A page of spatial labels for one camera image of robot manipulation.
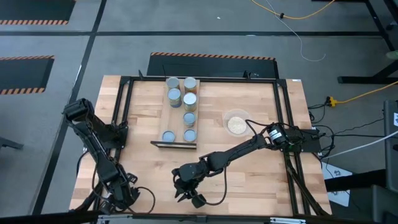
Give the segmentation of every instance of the gray floor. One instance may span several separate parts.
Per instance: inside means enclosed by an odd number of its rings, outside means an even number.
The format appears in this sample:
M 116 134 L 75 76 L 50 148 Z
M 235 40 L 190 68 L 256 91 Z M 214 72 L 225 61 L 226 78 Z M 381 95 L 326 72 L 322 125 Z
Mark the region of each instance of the gray floor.
M 295 2 L 271 1 L 277 11 L 283 10 L 290 16 L 306 15 L 325 5 L 311 0 Z M 383 24 L 388 24 L 392 17 L 382 2 L 372 3 Z M 99 5 L 100 0 L 78 1 L 71 21 L 65 27 L 0 26 L 0 30 L 91 30 Z M 285 22 L 296 31 L 377 30 L 364 4 L 355 3 L 334 3 L 311 19 Z M 108 0 L 99 30 L 287 31 L 287 28 L 250 0 Z M 340 75 L 370 76 L 391 63 L 384 56 L 388 48 L 381 38 L 302 37 L 302 40 L 304 56 L 318 59 L 326 54 L 326 58 L 321 62 L 304 60 L 296 37 L 97 37 L 78 97 L 95 103 L 103 75 L 137 75 L 139 69 L 146 73 L 151 52 L 275 57 L 281 78 L 303 81 L 308 105 L 322 103 L 328 95 L 345 100 L 381 87 L 340 85 L 336 81 Z M 0 185 L 0 217 L 30 213 L 60 124 L 60 112 L 70 96 L 87 41 L 88 37 L 0 37 L 0 57 L 55 55 L 50 80 L 43 94 L 0 96 L 3 127 L 0 136 L 25 144 L 22 151 L 0 150 L 0 179 L 6 180 L 6 184 Z M 321 124 L 338 131 L 373 121 L 382 117 L 382 102 L 396 100 L 397 97 L 397 89 L 392 87 L 367 98 L 327 108 Z M 314 115 L 319 118 L 321 112 L 314 111 Z M 383 125 L 377 123 L 352 133 L 382 134 Z M 336 139 L 335 152 L 372 140 L 339 138 Z M 82 147 L 80 140 L 68 130 L 44 206 L 45 213 L 68 210 L 75 183 L 76 161 Z M 353 172 L 381 169 L 384 167 L 384 146 L 379 144 L 336 157 L 330 163 Z

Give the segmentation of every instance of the yellow extension cord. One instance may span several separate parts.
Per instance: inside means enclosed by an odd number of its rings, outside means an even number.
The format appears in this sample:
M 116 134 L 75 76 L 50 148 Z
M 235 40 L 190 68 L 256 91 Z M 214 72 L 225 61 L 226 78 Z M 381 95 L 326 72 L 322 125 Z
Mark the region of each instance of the yellow extension cord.
M 331 96 L 331 97 L 330 97 L 330 106 L 331 106 L 331 107 L 335 107 L 337 104 L 342 104 L 342 103 L 351 102 L 351 101 L 356 100 L 356 99 L 358 99 L 358 98 L 360 98 L 360 97 L 363 97 L 363 96 L 366 96 L 366 95 L 375 93 L 375 92 L 377 92 L 377 91 L 380 91 L 380 90 L 384 90 L 384 89 L 386 89 L 386 88 L 389 88 L 390 86 L 393 86 L 393 85 L 395 85 L 395 84 L 397 84 L 397 83 L 398 83 L 398 81 L 393 82 L 393 83 L 391 83 L 390 85 L 386 85 L 385 87 L 382 87 L 382 88 L 380 88 L 380 89 L 369 91 L 369 92 L 367 92 L 367 93 L 361 94 L 361 95 L 359 95 L 359 96 L 352 97 L 351 99 L 348 99 L 348 100 L 345 100 L 345 101 L 338 101 L 338 100 L 335 100 L 335 99 L 333 99 L 333 97 Z
M 260 7 L 262 7 L 263 9 L 265 9 L 265 10 L 267 10 L 267 11 L 269 11 L 269 12 L 271 12 L 271 13 L 273 13 L 273 14 L 275 14 L 275 15 L 277 15 L 277 16 L 280 16 L 280 14 L 279 13 L 277 13 L 277 12 L 274 12 L 274 11 L 272 11 L 272 10 L 270 10 L 270 9 L 268 9 L 267 7 L 265 7 L 265 6 L 263 6 L 263 5 L 261 5 L 261 4 L 259 4 L 259 3 L 257 3 L 255 0 L 251 0 L 254 4 L 256 4 L 256 5 L 258 5 L 258 6 L 260 6 Z M 311 17 L 311 16 L 313 16 L 313 15 L 315 15 L 315 14 L 318 14 L 319 12 L 321 12 L 322 10 L 324 10 L 324 9 L 326 9 L 328 6 L 330 6 L 333 2 L 335 2 L 336 0 L 332 0 L 331 2 L 329 2 L 326 6 L 323 6 L 321 9 L 319 9 L 318 11 L 316 11 L 316 12 L 314 12 L 314 13 L 312 13 L 312 14 L 309 14 L 309 15 L 307 15 L 307 16 L 304 16 L 304 17 L 291 17 L 291 16 L 283 16 L 283 18 L 288 18 L 288 19 L 306 19 L 306 18 L 309 18 L 309 17 Z

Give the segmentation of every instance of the silver can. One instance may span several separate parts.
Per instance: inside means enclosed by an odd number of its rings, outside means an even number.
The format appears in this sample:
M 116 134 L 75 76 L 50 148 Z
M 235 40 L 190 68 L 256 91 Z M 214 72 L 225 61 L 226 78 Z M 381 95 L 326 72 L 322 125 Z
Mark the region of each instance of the silver can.
M 162 141 L 165 142 L 174 142 L 175 135 L 172 131 L 165 131 L 162 135 Z
M 180 89 L 180 80 L 178 80 L 178 78 L 175 77 L 170 77 L 166 79 L 166 85 L 169 88 L 169 90 L 173 88 Z
M 167 97 L 169 98 L 171 107 L 178 108 L 181 106 L 181 91 L 179 89 L 173 88 L 169 90 Z
M 184 114 L 184 124 L 186 125 L 186 127 L 191 128 L 195 125 L 195 114 L 193 114 L 192 112 L 186 112 Z
M 193 142 L 196 139 L 197 139 L 196 131 L 188 129 L 184 132 L 184 140 L 186 140 L 187 142 Z
M 189 112 L 194 112 L 197 109 L 197 96 L 194 93 L 185 94 L 184 108 Z
M 185 93 L 197 93 L 197 80 L 192 78 L 192 77 L 188 77 L 184 79 L 184 89 L 185 89 Z

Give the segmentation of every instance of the butcher block tabletop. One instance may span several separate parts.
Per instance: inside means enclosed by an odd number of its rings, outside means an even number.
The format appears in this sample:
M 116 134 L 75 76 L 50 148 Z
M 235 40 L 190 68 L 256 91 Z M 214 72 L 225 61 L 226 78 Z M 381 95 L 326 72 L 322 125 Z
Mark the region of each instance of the butcher block tabletop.
M 104 76 L 95 114 L 106 124 L 111 122 L 121 76 Z M 307 103 L 300 80 L 286 80 L 294 125 L 311 128 Z M 218 206 L 195 208 L 190 200 L 177 203 L 174 198 L 172 169 L 213 151 L 225 151 L 252 137 L 230 135 L 223 126 L 223 116 L 235 109 L 247 111 L 250 117 L 263 124 L 278 122 L 272 84 L 268 83 L 200 83 L 198 105 L 197 149 L 159 149 L 152 145 L 159 136 L 160 116 L 165 94 L 164 82 L 135 81 L 128 114 L 129 133 L 120 163 L 126 172 L 138 176 L 136 187 L 151 189 L 156 196 L 152 213 L 186 215 L 249 215 L 291 216 L 292 209 L 287 184 L 284 157 L 279 151 L 261 149 L 229 165 L 227 170 L 228 193 Z M 284 121 L 287 115 L 282 89 L 279 88 Z M 322 208 L 331 213 L 322 169 L 310 153 L 301 153 L 305 183 Z M 70 208 L 78 207 L 91 192 L 91 178 L 95 163 L 87 154 L 81 161 Z M 218 202 L 223 196 L 224 175 L 206 178 L 197 188 L 208 202 Z M 296 186 L 299 211 L 303 213 L 299 188 Z M 131 208 L 146 212 L 152 206 L 152 195 L 141 190 L 141 195 Z

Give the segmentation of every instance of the can lid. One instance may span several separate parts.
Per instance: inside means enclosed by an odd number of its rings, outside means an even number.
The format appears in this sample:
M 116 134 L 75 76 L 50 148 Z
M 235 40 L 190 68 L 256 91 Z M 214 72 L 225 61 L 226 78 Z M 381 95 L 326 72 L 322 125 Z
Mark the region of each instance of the can lid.
M 197 101 L 197 96 L 194 93 L 187 93 L 184 96 L 184 103 L 188 105 L 192 105 L 196 103 Z
M 184 114 L 184 121 L 187 123 L 195 122 L 195 115 L 191 112 L 187 112 Z
M 184 139 L 186 141 L 194 141 L 197 138 L 197 133 L 192 130 L 192 129 L 188 129 L 184 132 Z
M 170 88 L 176 88 L 180 84 L 180 81 L 178 80 L 178 78 L 170 77 L 166 80 L 166 84 Z
M 175 135 L 172 131 L 165 131 L 162 136 L 162 140 L 166 142 L 174 142 Z
M 185 78 L 184 80 L 184 86 L 187 88 L 193 88 L 197 85 L 197 80 L 192 78 L 192 77 L 188 77 Z
M 179 89 L 173 88 L 169 90 L 169 93 L 167 94 L 169 99 L 171 100 L 176 100 L 181 97 L 181 91 Z

